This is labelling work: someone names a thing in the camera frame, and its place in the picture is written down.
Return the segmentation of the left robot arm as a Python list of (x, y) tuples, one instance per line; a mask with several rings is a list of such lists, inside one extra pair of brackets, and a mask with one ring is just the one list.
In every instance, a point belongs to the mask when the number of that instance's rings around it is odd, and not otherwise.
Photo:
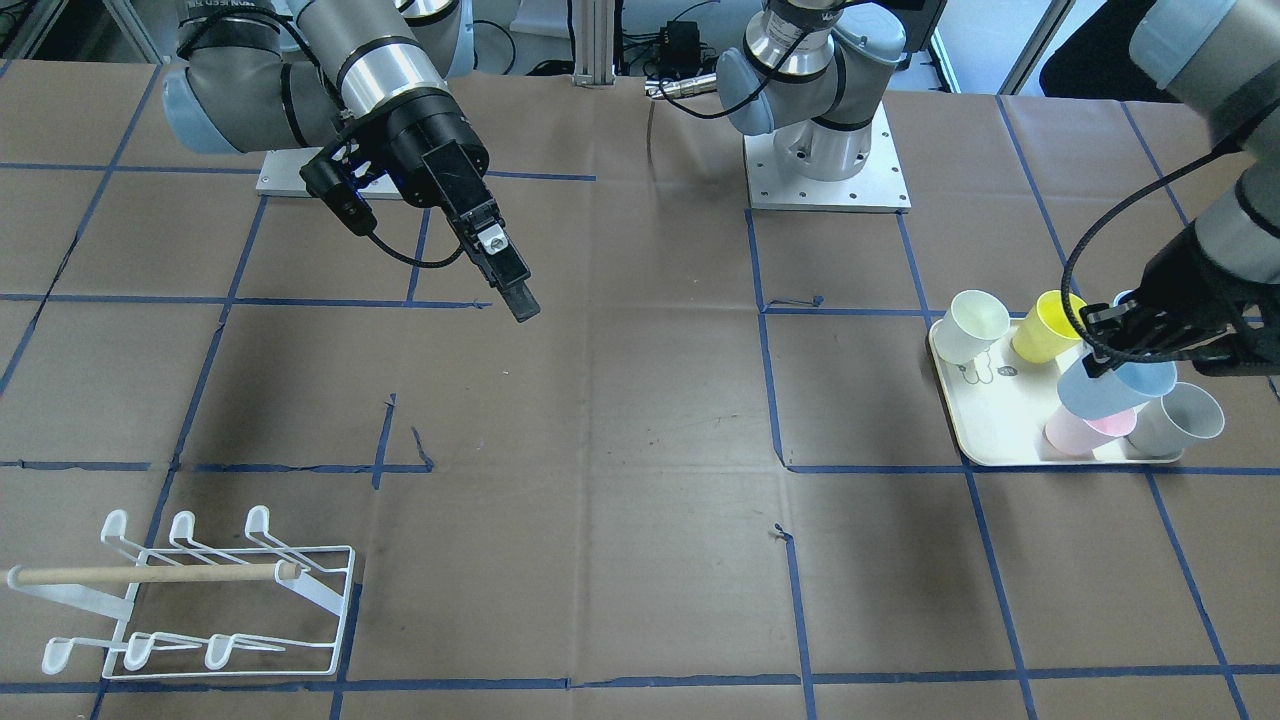
[[(887, 1), (765, 1), (716, 61), (723, 115), (749, 138), (803, 141), (783, 172), (833, 184), (856, 174), (870, 114), (902, 54)], [(1048, 96), (1178, 100), (1208, 124), (1210, 150), (1130, 193), (1064, 259), (1070, 290), (1097, 234), (1142, 199), (1235, 152), (1254, 160), (1146, 265), (1115, 309), (1068, 313), (1092, 377), (1126, 364), (1189, 361), (1204, 375), (1277, 370), (1277, 4), (1102, 1), (1101, 31), (1082, 26), (1044, 60), (1069, 1), (1048, 5), (1005, 73), (1020, 91), (1038, 69)]]

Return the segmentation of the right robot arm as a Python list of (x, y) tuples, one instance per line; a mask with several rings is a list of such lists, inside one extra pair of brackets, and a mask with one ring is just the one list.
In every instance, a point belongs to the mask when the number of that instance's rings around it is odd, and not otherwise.
[(195, 152), (316, 149), (306, 192), (376, 238), (362, 190), (387, 177), (438, 208), (517, 322), (539, 313), (530, 270), (484, 183), (490, 156), (445, 82), (466, 44), (460, 1), (182, 1), (163, 100)]

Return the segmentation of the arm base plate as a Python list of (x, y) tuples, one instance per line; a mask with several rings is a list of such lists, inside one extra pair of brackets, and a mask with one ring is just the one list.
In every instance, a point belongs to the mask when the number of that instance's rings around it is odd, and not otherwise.
[(744, 138), (754, 209), (896, 213), (911, 208), (884, 105), (869, 126), (836, 131), (806, 120)]
[[(257, 193), (269, 197), (310, 199), (311, 195), (305, 187), (300, 170), (319, 151), (319, 147), (268, 151), (256, 183)], [(388, 176), (375, 179), (360, 192), (369, 200), (402, 200)]]

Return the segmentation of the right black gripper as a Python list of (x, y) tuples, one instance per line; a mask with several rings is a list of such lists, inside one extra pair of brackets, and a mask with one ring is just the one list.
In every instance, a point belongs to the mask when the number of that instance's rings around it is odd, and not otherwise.
[(378, 227), (361, 191), (383, 176), (407, 204), (442, 208), (463, 251), (524, 323), (541, 307), (527, 287), (531, 272), (483, 181), (488, 167), (489, 154), (457, 101), (440, 88), (416, 88), (346, 120), (300, 177), (357, 236)]

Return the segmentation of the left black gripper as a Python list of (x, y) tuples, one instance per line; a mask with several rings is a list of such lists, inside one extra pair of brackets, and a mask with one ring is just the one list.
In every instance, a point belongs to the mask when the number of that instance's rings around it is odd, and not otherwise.
[(1185, 359), (1202, 375), (1277, 374), (1277, 286), (1217, 266), (1193, 227), (1147, 264), (1130, 301), (1078, 313), (1091, 346), (1083, 359), (1089, 378), (1126, 363)]

